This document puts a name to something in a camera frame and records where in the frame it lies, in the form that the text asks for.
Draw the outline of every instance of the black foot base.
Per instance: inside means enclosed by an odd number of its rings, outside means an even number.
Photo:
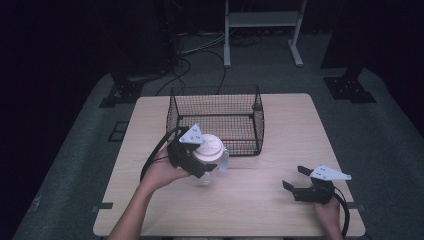
[[[142,90],[143,84],[134,84],[130,93],[127,92],[121,95],[122,91],[118,91],[118,88],[114,85],[110,90],[109,96],[103,98],[99,108],[113,108],[115,104],[135,103],[140,98]]]
[[[374,97],[355,79],[325,77],[324,82],[335,100],[350,100],[352,103],[375,103]]]

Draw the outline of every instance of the white shelf frame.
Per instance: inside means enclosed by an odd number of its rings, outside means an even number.
[[[229,0],[225,0],[225,39],[224,39],[224,66],[231,66],[230,56],[230,28],[232,27],[277,27],[294,26],[293,38],[288,40],[290,51],[297,67],[303,66],[302,58],[297,50],[297,40],[307,0],[302,0],[299,11],[285,12],[237,12],[231,13]]]

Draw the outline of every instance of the wrist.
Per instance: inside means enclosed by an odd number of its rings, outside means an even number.
[[[136,189],[136,192],[138,195],[146,197],[146,198],[151,197],[155,191],[156,189],[149,187],[149,185],[146,184],[144,180],[140,182],[140,184],[138,185]]]
[[[329,226],[324,229],[328,240],[343,240],[339,226]]]

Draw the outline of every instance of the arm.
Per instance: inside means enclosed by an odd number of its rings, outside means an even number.
[[[158,152],[155,159],[160,160],[155,161],[147,170],[127,208],[110,233],[109,239],[138,240],[144,217],[146,216],[147,206],[153,193],[176,179],[189,176],[186,171],[175,169],[167,156],[168,151],[166,147]]]
[[[340,231],[340,203],[332,198],[327,204],[314,203],[316,217],[329,240],[343,240]]]

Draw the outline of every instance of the human hand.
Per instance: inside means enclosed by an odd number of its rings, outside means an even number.
[[[155,156],[153,163],[147,169],[140,185],[154,192],[157,189],[164,187],[173,181],[188,177],[190,174],[183,169],[174,168],[168,159],[168,144],[166,144]]]
[[[333,197],[327,204],[314,203],[315,215],[330,240],[343,239],[340,231],[340,203]]]

